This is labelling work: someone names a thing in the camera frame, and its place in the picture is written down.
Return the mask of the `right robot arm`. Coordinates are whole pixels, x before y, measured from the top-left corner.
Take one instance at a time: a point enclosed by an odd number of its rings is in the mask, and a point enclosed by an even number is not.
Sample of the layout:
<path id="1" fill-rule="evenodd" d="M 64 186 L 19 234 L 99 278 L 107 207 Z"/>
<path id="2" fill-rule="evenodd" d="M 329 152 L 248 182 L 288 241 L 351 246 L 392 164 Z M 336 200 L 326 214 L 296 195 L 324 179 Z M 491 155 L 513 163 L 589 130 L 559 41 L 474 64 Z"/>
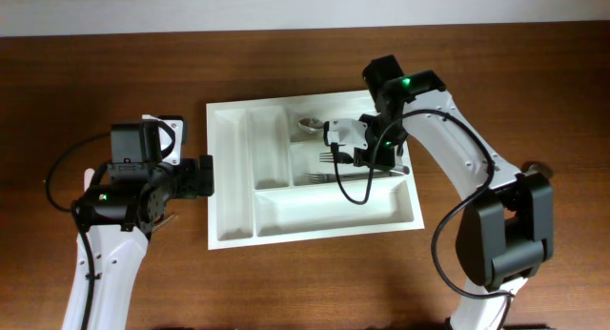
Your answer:
<path id="1" fill-rule="evenodd" d="M 455 216 L 461 221 L 456 253 L 466 275 L 447 329 L 500 329 L 517 291 L 554 254 L 554 193 L 538 164 L 520 169 L 503 159 L 460 113 L 445 83 L 432 71 L 403 73 L 392 55 L 372 60 L 362 78 L 376 115 L 356 164 L 387 170 L 389 155 L 408 137 L 417 140 L 452 182 L 460 202 L 438 224 L 431 254 Z"/>

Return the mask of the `steel spoon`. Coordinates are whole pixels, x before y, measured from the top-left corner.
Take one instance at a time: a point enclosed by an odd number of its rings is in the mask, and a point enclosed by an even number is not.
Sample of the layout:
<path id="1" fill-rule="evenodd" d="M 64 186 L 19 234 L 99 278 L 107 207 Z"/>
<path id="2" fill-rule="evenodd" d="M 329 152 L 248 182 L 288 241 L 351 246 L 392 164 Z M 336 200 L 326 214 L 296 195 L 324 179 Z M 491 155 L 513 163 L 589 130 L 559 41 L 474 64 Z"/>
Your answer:
<path id="1" fill-rule="evenodd" d="M 324 122 L 315 117 L 307 117 L 300 119 L 297 126 L 307 134 L 317 134 L 323 131 Z"/>
<path id="2" fill-rule="evenodd" d="M 524 162 L 521 171 L 525 175 L 542 174 L 547 179 L 552 178 L 554 175 L 554 171 L 550 166 L 539 161 Z"/>

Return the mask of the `white plastic cutlery tray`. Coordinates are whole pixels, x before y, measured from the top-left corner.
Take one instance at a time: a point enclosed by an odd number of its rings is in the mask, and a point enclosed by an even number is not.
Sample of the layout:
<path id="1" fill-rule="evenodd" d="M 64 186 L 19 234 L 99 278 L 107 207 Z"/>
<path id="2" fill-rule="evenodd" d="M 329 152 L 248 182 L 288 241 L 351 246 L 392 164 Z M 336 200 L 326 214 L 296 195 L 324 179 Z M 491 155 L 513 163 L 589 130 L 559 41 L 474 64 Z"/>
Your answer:
<path id="1" fill-rule="evenodd" d="M 397 159 L 406 173 L 368 182 L 365 167 L 321 161 L 321 134 L 298 126 L 374 111 L 366 91 L 207 105 L 209 249 L 423 228 L 409 155 Z"/>

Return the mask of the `steel fork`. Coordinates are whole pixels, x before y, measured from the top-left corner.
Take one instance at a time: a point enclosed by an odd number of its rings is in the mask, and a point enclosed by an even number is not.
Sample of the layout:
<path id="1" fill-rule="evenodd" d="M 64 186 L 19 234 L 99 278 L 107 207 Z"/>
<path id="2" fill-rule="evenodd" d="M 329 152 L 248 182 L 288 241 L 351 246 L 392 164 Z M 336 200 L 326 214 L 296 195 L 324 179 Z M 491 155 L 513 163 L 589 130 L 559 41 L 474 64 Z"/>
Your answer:
<path id="1" fill-rule="evenodd" d="M 340 175 L 339 179 L 341 181 L 366 180 L 368 178 L 368 175 L 369 175 L 369 173 L 345 174 L 345 175 Z M 406 173 L 404 173 L 402 171 L 388 171 L 388 172 L 375 171 L 373 173 L 373 178 L 395 177 L 395 176 L 405 176 L 405 175 L 406 175 Z M 303 177 L 310 184 L 323 184 L 323 183 L 337 182 L 335 174 L 306 173 L 303 175 Z"/>
<path id="2" fill-rule="evenodd" d="M 321 153 L 318 156 L 318 159 L 321 163 L 336 163 L 336 164 L 353 164 L 354 159 L 347 153 L 337 152 L 333 154 L 332 152 Z"/>

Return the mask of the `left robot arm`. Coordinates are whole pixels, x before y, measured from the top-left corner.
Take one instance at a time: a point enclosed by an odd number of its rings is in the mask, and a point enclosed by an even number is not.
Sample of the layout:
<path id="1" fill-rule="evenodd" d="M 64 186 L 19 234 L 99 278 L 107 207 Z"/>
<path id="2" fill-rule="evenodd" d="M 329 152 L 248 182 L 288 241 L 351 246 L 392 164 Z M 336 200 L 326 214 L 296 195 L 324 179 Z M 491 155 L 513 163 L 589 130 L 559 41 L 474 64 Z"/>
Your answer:
<path id="1" fill-rule="evenodd" d="M 169 218 L 168 202 L 213 195 L 213 159 L 182 157 L 185 135 L 177 115 L 112 125 L 110 160 L 87 173 L 84 193 L 69 209 L 77 260 L 63 328 L 124 328 L 153 231 Z"/>

